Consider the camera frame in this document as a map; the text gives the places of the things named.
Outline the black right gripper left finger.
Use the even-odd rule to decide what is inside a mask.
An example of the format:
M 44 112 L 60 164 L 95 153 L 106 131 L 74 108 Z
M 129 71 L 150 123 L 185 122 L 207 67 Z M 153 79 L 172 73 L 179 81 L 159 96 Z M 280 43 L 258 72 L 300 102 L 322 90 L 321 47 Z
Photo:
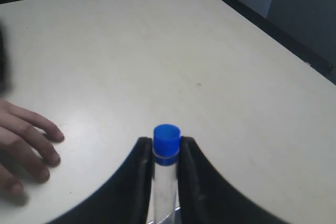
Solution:
M 151 184 L 152 140 L 141 137 L 107 182 L 51 223 L 147 223 Z

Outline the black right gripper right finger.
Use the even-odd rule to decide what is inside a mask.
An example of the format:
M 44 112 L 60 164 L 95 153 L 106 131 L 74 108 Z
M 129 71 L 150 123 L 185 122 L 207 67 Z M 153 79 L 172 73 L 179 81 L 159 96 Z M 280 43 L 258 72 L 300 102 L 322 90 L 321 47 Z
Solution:
M 182 223 L 282 223 L 234 188 L 191 137 L 181 138 L 177 179 Z

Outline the bare human hand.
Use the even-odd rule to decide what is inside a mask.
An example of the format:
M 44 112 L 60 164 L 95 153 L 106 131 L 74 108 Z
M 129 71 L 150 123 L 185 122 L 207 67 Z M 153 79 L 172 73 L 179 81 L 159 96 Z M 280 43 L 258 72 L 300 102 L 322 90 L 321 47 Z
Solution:
M 39 183 L 49 179 L 48 166 L 60 163 L 51 141 L 64 139 L 52 121 L 1 99 L 1 151 L 14 158 Z

